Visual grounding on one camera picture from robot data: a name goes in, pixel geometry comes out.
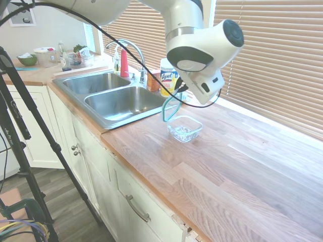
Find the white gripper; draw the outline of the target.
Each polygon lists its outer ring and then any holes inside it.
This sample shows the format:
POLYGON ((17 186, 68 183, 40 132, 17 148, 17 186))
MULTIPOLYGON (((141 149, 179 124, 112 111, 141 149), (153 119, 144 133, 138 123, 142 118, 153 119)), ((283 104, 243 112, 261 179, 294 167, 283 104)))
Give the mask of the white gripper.
POLYGON ((202 72, 190 72, 185 74, 185 84, 201 104, 206 104, 215 97, 225 82, 221 71, 218 70, 211 76, 202 72))

